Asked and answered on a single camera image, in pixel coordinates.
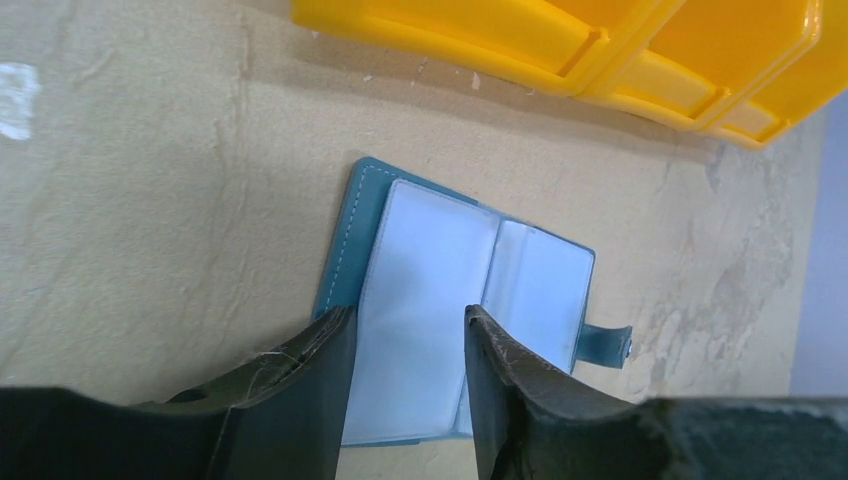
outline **paint chip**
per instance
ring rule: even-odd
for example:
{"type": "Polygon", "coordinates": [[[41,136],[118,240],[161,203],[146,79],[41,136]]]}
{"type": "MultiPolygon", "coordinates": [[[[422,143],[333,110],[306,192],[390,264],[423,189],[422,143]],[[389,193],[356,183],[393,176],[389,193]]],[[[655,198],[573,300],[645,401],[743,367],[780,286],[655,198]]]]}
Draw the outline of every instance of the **paint chip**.
{"type": "Polygon", "coordinates": [[[41,85],[38,71],[24,63],[0,63],[0,133],[28,140],[32,102],[41,85]]]}

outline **yellow storage bin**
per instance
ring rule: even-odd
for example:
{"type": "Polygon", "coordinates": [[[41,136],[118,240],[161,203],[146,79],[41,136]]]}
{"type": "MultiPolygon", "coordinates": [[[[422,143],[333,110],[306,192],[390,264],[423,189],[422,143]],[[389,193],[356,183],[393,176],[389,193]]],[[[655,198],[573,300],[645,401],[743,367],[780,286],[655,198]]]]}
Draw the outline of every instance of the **yellow storage bin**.
{"type": "Polygon", "coordinates": [[[712,133],[761,148],[848,88],[848,0],[824,0],[821,39],[748,101],[714,122],[712,133]]]}
{"type": "Polygon", "coordinates": [[[820,17],[821,0],[688,0],[581,97],[702,129],[815,45],[820,17]]]}
{"type": "Polygon", "coordinates": [[[684,0],[292,0],[292,20],[575,95],[684,0]]]}

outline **blue wallet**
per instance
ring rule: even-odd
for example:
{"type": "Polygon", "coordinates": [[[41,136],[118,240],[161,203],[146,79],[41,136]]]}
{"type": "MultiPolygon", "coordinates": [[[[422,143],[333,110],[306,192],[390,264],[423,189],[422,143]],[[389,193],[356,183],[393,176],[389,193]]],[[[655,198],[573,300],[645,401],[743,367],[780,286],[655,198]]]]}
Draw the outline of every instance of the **blue wallet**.
{"type": "Polygon", "coordinates": [[[471,435],[463,318],[481,304],[570,373],[621,368],[630,327],[584,324],[595,254],[373,158],[353,171],[314,316],[358,307],[343,445],[471,435]]]}

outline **beige tabletop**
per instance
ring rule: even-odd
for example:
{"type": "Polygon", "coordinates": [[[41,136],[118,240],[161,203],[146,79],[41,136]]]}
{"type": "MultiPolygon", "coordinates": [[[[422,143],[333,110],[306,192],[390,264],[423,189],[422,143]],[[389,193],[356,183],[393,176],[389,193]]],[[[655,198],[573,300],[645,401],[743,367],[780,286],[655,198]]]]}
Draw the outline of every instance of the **beige tabletop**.
{"type": "MultiPolygon", "coordinates": [[[[588,320],[635,346],[580,380],[787,393],[823,115],[749,152],[287,17],[0,4],[0,63],[41,85],[29,138],[0,135],[0,383],[165,399],[291,337],[367,154],[595,249],[588,320]]],[[[338,476],[473,478],[473,446],[344,450],[338,476]]]]}

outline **card holder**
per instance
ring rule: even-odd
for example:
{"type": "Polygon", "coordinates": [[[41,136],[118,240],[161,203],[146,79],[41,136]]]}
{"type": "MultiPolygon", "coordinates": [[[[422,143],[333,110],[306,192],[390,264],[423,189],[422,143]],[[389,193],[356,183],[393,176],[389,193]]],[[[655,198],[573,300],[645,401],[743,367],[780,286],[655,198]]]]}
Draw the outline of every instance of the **card holder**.
{"type": "Polygon", "coordinates": [[[482,303],[571,371],[594,256],[491,210],[395,180],[371,253],[345,445],[470,434],[463,315],[482,303]]]}

